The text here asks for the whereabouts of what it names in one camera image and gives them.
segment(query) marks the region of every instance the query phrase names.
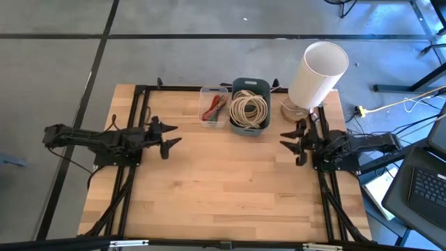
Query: butcher block tabletop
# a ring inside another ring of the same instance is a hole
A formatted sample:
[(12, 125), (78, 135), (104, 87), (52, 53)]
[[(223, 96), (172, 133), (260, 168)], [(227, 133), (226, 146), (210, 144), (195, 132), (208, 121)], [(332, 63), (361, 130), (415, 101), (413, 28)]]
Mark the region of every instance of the butcher block tabletop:
[[(134, 88), (132, 84), (116, 86), (105, 127), (113, 114), (117, 126), (126, 127)], [(286, 93), (273, 95), (287, 98)], [(151, 108), (151, 116), (178, 126), (163, 134), (164, 139), (183, 139), (170, 150), (168, 160), (161, 159), (157, 146), (143, 150), (124, 237), (328, 241), (311, 155), (304, 167), (297, 167), (295, 156), (279, 143), (287, 140), (280, 133), (295, 130), (295, 124), (282, 117), (275, 99), (271, 100), (270, 125), (259, 137), (236, 135), (229, 122), (223, 128), (203, 127), (197, 118), (198, 91), (151, 91), (145, 105)], [(330, 129), (345, 130), (337, 91), (326, 97), (324, 108)], [(117, 169), (105, 167), (93, 177), (79, 234), (87, 232), (108, 207)], [(360, 184), (347, 172), (337, 172), (337, 180), (345, 212), (362, 234), (371, 238)], [(113, 234), (120, 210), (115, 214)], [(332, 221), (339, 238), (334, 210)]]

